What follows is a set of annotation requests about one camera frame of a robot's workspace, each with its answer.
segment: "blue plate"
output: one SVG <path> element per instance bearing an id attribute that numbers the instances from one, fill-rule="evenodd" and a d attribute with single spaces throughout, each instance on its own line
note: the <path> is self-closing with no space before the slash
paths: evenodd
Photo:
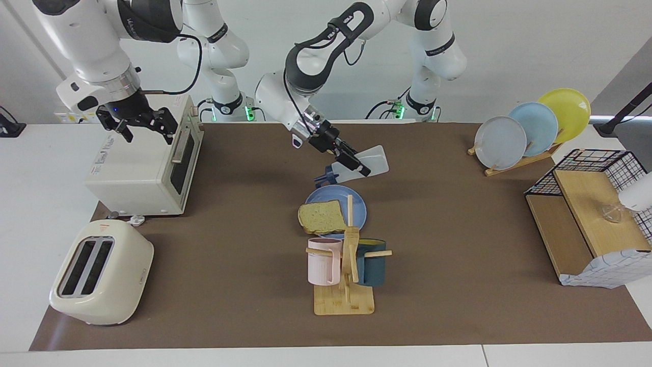
<path id="1" fill-rule="evenodd" d="M 538 102 L 520 104 L 510 112 L 509 117 L 521 124 L 526 131 L 527 144 L 532 144 L 524 156 L 532 157 L 552 147 L 559 127 L 555 113 L 545 104 Z"/>
<path id="2" fill-rule="evenodd" d="M 342 185 L 328 185 L 320 187 L 310 194 L 306 199 L 306 204 L 311 202 L 323 202 L 331 200 L 339 200 L 342 214 L 344 214 L 344 223 L 348 223 L 349 208 L 348 208 L 348 195 L 353 195 L 353 225 L 362 229 L 366 221 L 366 205 L 363 198 L 354 190 Z M 344 233 L 330 233 L 324 234 L 320 237 L 344 239 Z"/>

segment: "yellow plate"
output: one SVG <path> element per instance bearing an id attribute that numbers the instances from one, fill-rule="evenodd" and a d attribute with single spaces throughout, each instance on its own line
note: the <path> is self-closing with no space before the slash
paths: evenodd
<path id="1" fill-rule="evenodd" d="M 559 131 L 555 144 L 567 142 L 584 131 L 591 118 L 591 103 L 583 94 L 570 88 L 559 88 L 544 94 L 539 102 L 557 116 Z"/>

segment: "white cloth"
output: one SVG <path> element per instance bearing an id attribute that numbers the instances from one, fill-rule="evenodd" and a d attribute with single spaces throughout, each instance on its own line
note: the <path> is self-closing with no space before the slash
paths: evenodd
<path id="1" fill-rule="evenodd" d="M 652 275 L 652 253 L 626 249 L 596 257 L 580 275 L 561 274 L 559 281 L 562 285 L 613 289 L 648 275 Z"/>

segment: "white sticker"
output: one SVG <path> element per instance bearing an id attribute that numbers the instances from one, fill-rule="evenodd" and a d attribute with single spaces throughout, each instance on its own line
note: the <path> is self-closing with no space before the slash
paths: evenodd
<path id="1" fill-rule="evenodd" d="M 106 157 L 109 155 L 108 150 L 100 150 L 100 153 L 97 154 L 97 157 L 95 158 L 95 164 L 96 165 L 103 165 L 104 162 L 106 162 Z"/>
<path id="2" fill-rule="evenodd" d="M 93 176 L 99 175 L 100 171 L 102 171 L 102 165 L 94 165 L 91 167 L 91 174 Z"/>
<path id="3" fill-rule="evenodd" d="M 104 149 L 104 150 L 109 150 L 109 149 L 111 149 L 111 148 L 113 147 L 113 143 L 114 143 L 114 142 L 115 142 L 115 138 L 112 137 L 112 136 L 109 136 L 109 137 L 106 139 L 106 142 L 104 143 L 104 145 L 102 146 L 102 149 Z"/>

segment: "brown table mat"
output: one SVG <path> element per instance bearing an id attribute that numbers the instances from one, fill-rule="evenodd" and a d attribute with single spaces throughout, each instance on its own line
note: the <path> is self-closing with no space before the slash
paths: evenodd
<path id="1" fill-rule="evenodd" d="M 625 287 L 559 284 L 523 196 L 551 160 L 486 178 L 466 155 L 478 125 L 339 128 L 390 163 L 346 183 L 362 236 L 394 250 L 373 315 L 313 314 L 297 209 L 332 156 L 281 125 L 208 125 L 186 213 L 138 227 L 155 257 L 134 316 L 97 327 L 48 308 L 30 350 L 652 340 Z"/>

